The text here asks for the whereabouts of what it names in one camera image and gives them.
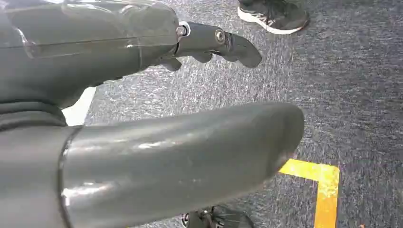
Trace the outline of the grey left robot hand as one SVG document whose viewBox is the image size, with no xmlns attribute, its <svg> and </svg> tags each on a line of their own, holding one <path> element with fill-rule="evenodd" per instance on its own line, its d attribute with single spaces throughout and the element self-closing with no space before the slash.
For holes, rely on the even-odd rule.
<svg viewBox="0 0 403 228">
<path fill-rule="evenodd" d="M 212 206 L 256 189 L 292 157 L 304 115 L 251 103 L 111 125 L 68 126 L 84 90 L 180 57 L 255 68 L 259 51 L 155 0 L 0 3 L 0 225 L 130 228 L 181 213 L 188 227 L 252 227 Z"/>
</svg>

